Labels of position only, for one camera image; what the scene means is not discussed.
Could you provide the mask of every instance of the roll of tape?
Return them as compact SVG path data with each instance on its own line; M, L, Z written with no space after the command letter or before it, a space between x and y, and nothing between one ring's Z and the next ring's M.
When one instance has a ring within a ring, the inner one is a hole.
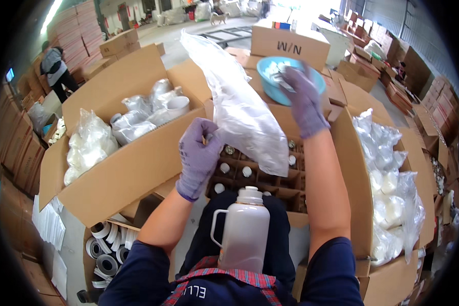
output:
M90 228L90 231L92 232L92 236L97 239L102 239L110 233L110 223L107 221L97 223L92 228Z
M104 239L97 239L97 243L100 245L100 248L104 251L105 254L112 253Z
M124 245L122 245L116 252L116 258L117 261L119 261L120 264L124 263L124 260L128 258L129 250L126 249Z
M104 273L102 273L102 272L99 270L99 268L97 268L97 267L95 267L95 269L93 269L93 273L94 273L95 275L100 276L100 277L103 278L103 279L107 279L107 278L109 277L109 276L105 275Z
M97 258L97 268L107 276L116 275L119 265L111 255L102 254Z
M99 280L99 281L94 281L92 280L92 285L94 288L102 289L102 288L107 288L107 281L105 280Z
M91 237L86 241L85 249L86 253L93 259L97 259L100 255L104 254L104 251L100 247L95 237Z
M135 231L132 229L128 229L128 233L126 234L126 242L124 246L126 249L130 250L133 246L133 242L135 241Z
M107 243L112 243L112 242L114 242L114 239L116 238L117 233L118 233L117 227L118 227L117 224L113 224L113 223L112 223L112 224L110 225L110 232L109 232L109 235L108 235L107 238L106 238L106 242L107 242Z
M117 236L114 239L114 242L112 242L112 247L110 247L110 249L113 252L116 252L120 246L121 246L121 233L117 233Z
M124 244L126 242L126 234L128 233L128 229L125 228L124 226L120 226L121 228L121 244Z

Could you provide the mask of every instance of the navy blue shirt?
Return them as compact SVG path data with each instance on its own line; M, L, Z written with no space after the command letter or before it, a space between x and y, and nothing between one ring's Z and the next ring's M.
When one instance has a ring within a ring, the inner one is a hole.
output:
M175 285L168 282L170 260L165 252L136 241L129 256L99 305L160 305ZM297 301L277 280L282 305ZM227 275L206 275L190 280L177 305L268 305L258 288ZM363 305L355 278L355 257L350 240L334 238L321 246L308 264L299 305Z

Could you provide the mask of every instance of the white plastic jug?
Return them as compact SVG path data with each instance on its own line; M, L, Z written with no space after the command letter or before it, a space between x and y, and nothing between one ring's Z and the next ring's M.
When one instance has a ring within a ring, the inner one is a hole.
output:
M216 218L220 212L226 213L221 244L214 239ZM262 273L269 221L270 214L263 206L262 193L253 186L240 189L236 202L227 210L214 211L211 239L221 248L218 268Z

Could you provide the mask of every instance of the purple glove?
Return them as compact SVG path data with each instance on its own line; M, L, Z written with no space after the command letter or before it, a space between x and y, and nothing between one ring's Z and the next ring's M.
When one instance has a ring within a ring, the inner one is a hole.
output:
M280 90L291 101L292 116L299 126L301 138L306 139L314 136L323 129L329 129L330 125L323 117L320 95L313 84L310 68L302 63L304 73L300 70L287 67L282 78L295 91L292 93L280 86Z
M202 193L209 177L214 173L223 143L213 136L207 145L202 136L214 133L218 126L211 120L196 118L185 131L178 143L182 174L175 183L182 198L194 202Z

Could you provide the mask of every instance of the white cup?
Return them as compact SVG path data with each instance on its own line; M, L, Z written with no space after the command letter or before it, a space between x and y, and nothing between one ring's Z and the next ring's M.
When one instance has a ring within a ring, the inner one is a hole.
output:
M183 95L176 96L165 104L170 119L175 119L189 112L189 98Z

